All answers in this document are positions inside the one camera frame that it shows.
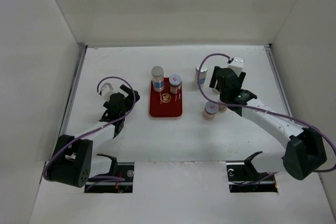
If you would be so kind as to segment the blue lid spice jar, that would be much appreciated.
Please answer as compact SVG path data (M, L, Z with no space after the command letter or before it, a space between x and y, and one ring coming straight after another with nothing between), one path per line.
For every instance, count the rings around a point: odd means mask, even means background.
M182 78L177 74L172 74L169 77L170 92L172 94L178 94L182 86Z
M218 112L219 105L213 102L206 102L204 106L204 110L202 112L202 116L206 120L213 120L215 118L216 113Z

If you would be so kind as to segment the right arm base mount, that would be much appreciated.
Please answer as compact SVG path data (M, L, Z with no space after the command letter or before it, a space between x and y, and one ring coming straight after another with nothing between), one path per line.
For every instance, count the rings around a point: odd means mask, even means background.
M258 172L252 164L262 151L255 152L243 161L227 161L228 187L231 193L277 193L274 172Z

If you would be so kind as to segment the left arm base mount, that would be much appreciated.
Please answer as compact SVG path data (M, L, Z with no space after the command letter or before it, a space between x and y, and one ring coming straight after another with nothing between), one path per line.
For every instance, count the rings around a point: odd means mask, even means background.
M91 171L84 192L92 194L129 194L133 192L135 163L118 162L116 157L98 154L91 162Z

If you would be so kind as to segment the pink spice jar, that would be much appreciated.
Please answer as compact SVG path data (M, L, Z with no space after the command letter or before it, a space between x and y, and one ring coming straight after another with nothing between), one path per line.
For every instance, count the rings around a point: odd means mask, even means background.
M220 106L218 107L218 111L219 111L219 112L225 112L227 109L228 109L228 107L225 106L225 105L220 105Z

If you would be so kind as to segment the silver lid shaker bottle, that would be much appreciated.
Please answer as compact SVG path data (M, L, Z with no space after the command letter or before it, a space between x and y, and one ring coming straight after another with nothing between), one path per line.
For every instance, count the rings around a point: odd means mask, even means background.
M195 86L198 87L198 84L200 84L201 87L203 87L205 80L206 80L206 76L207 76L207 71L208 71L208 67L206 65L202 65L202 67L200 67L200 65L197 65L195 67Z

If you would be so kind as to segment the blue label shaker bottle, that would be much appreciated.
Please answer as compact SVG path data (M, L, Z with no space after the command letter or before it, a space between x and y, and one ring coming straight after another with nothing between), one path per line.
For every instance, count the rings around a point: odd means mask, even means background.
M152 84L156 92L164 90L164 70L160 66L155 66L151 70Z

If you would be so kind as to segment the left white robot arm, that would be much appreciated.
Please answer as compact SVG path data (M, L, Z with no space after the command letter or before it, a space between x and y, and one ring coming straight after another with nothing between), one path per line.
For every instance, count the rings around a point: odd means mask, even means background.
M103 154L103 144L117 137L124 128L125 117L131 113L140 96L125 85L121 92L101 91L106 98L106 109L98 123L77 135L61 135L51 159L43 170L43 178L49 182L81 188L87 181L106 180L121 182L118 176L117 158Z

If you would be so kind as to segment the red rectangular tray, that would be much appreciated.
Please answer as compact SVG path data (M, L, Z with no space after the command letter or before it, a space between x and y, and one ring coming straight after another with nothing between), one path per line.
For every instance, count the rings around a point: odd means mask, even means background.
M170 92L168 78L164 78L164 90L156 92L150 84L149 115L153 118L179 118L183 114L183 92L173 94Z

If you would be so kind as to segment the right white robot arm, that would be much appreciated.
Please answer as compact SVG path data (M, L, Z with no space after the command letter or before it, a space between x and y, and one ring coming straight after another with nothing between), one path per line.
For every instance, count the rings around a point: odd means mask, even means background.
M257 124L285 149L275 158L272 169L285 171L303 180L327 161L322 136L312 127L295 124L292 119L272 111L255 94L242 88L245 72L216 66L210 87L220 92L220 101L239 116Z

